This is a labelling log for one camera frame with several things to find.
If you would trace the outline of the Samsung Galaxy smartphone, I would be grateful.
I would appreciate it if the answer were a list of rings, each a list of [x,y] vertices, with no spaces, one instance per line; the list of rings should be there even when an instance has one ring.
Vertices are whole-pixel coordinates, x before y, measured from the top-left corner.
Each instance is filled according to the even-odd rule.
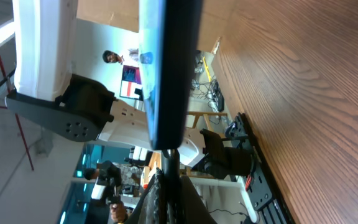
[[[202,8],[202,0],[139,3],[139,68],[154,150],[182,143]]]

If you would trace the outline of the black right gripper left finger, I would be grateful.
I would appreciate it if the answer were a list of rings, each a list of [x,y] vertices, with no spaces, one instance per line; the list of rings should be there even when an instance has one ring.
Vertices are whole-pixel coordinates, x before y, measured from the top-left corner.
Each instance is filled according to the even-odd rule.
[[[163,223],[163,172],[157,168],[149,186],[141,196],[125,224]]]

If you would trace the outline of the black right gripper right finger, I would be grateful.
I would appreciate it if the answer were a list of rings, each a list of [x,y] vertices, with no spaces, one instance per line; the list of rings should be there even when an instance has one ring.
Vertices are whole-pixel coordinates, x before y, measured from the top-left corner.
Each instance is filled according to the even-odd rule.
[[[186,175],[180,177],[181,204],[183,206],[185,223],[187,224],[216,224],[209,214],[203,201],[194,188],[190,178]]]

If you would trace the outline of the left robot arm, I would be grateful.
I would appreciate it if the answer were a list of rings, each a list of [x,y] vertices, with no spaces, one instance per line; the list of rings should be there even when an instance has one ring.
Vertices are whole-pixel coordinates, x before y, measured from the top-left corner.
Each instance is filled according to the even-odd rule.
[[[257,166],[248,137],[237,148],[207,129],[187,128],[201,1],[141,1],[139,68],[144,110],[117,99],[102,83],[71,73],[76,1],[14,1],[17,65],[6,106],[71,141],[131,144],[171,166],[217,179],[247,176]]]

